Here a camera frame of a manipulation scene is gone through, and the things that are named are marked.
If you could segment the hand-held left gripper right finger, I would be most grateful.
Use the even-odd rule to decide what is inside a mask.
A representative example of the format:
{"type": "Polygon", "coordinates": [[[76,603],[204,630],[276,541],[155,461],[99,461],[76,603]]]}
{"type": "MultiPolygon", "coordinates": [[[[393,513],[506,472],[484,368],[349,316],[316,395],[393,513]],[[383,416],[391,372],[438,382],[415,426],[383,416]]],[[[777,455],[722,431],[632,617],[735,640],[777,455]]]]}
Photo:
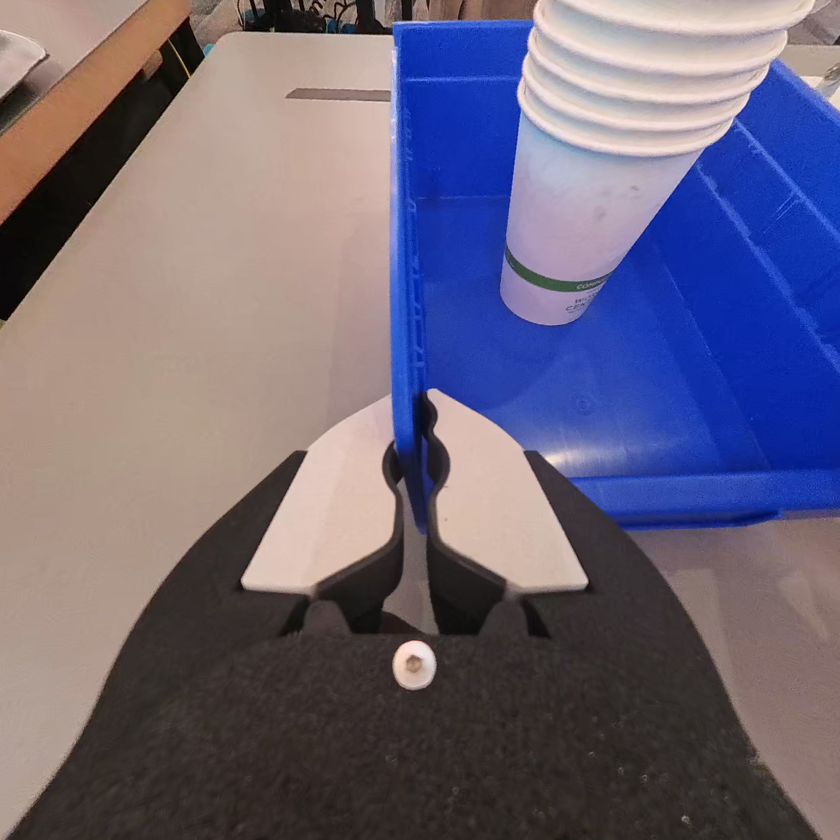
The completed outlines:
{"type": "Polygon", "coordinates": [[[477,634],[502,602],[587,588],[547,492],[508,432],[433,388],[423,396],[423,433],[427,576],[441,634],[477,634]]]}

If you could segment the set of white paper cups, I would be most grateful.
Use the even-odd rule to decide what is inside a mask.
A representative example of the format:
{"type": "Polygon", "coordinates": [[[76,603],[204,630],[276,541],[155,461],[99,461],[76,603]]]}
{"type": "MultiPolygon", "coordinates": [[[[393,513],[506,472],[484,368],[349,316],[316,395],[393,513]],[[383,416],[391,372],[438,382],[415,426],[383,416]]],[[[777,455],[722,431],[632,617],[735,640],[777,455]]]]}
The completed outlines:
{"type": "Polygon", "coordinates": [[[578,319],[763,81],[810,1],[544,1],[521,117],[500,295],[578,319]]]}

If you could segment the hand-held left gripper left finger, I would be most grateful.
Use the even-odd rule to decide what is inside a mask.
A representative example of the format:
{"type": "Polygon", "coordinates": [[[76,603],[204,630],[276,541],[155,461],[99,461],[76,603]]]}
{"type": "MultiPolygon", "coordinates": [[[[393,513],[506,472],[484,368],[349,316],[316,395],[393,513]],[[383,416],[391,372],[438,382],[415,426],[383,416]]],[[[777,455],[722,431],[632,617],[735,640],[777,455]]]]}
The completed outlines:
{"type": "Polygon", "coordinates": [[[304,453],[241,577],[247,592],[333,602],[352,629],[378,627],[403,576],[403,474],[384,396],[304,453]]]}

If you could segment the tan cardboard box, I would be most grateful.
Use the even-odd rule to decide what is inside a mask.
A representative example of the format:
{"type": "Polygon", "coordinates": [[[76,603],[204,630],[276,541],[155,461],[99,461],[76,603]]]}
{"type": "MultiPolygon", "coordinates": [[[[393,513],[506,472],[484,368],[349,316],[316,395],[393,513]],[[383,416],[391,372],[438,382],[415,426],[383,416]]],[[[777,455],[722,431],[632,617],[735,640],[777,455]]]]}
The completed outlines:
{"type": "Polygon", "coordinates": [[[427,19],[531,20],[537,1],[429,1],[427,19]]]}

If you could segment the grey laptop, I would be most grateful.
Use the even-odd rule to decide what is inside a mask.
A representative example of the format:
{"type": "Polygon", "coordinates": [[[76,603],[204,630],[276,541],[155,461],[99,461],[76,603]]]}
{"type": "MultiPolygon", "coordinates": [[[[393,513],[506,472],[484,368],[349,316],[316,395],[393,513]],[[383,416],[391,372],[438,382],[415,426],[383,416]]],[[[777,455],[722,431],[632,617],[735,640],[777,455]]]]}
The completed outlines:
{"type": "Polygon", "coordinates": [[[49,58],[48,51],[33,39],[1,30],[1,101],[49,58]]]}

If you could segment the blue plastic bin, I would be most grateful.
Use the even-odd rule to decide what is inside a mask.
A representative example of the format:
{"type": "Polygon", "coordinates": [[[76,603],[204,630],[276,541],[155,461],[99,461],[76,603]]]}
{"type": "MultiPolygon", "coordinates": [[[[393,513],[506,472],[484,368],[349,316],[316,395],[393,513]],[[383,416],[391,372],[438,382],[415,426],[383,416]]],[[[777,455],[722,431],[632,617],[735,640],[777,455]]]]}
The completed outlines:
{"type": "Polygon", "coordinates": [[[529,29],[394,31],[392,400],[414,505],[413,413],[438,389],[626,526],[837,511],[838,111],[775,61],[586,314],[535,325],[499,293],[529,29]]]}

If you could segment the grey table with wooden edge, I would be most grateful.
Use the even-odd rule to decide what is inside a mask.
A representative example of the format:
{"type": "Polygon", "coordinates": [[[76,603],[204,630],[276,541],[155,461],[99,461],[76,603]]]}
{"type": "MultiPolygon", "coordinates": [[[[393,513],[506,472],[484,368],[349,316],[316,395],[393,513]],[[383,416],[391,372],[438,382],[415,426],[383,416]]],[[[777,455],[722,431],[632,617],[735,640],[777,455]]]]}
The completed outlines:
{"type": "Polygon", "coordinates": [[[47,53],[2,100],[2,222],[190,12],[187,1],[1,2],[2,30],[47,53]]]}

